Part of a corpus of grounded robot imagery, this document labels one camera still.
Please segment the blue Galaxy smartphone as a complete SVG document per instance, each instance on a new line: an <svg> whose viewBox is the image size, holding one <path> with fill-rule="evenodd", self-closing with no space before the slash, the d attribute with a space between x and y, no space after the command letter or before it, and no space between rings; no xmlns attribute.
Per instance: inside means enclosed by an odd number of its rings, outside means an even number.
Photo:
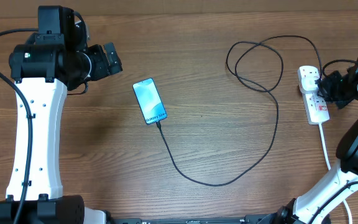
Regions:
<svg viewBox="0 0 358 224"><path fill-rule="evenodd" d="M167 118L166 109L153 78L137 82L132 87L146 124Z"/></svg>

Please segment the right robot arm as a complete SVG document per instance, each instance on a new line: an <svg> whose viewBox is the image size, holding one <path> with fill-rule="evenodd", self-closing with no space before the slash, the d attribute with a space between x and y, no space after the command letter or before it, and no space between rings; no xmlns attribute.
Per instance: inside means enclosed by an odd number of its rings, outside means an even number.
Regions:
<svg viewBox="0 0 358 224"><path fill-rule="evenodd" d="M358 101L358 58L352 64L345 75L336 70L324 79L315 78L315 86L305 83L306 68L299 68L300 90L308 111L323 111L328 102L342 109ZM259 223L330 223L330 212L358 191L358 119L337 145L336 158L336 163L307 193L261 218Z"/></svg>

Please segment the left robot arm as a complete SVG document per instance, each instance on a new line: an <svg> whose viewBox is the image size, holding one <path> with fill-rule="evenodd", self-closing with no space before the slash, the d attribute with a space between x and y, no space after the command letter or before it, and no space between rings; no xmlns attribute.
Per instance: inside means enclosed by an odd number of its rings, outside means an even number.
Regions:
<svg viewBox="0 0 358 224"><path fill-rule="evenodd" d="M6 82L17 98L14 165L0 201L0 223L112 223L111 214L66 196L59 169L60 125L69 93L122 71L112 43L87 44L82 16L67 7L41 6L38 26L9 57Z"/></svg>

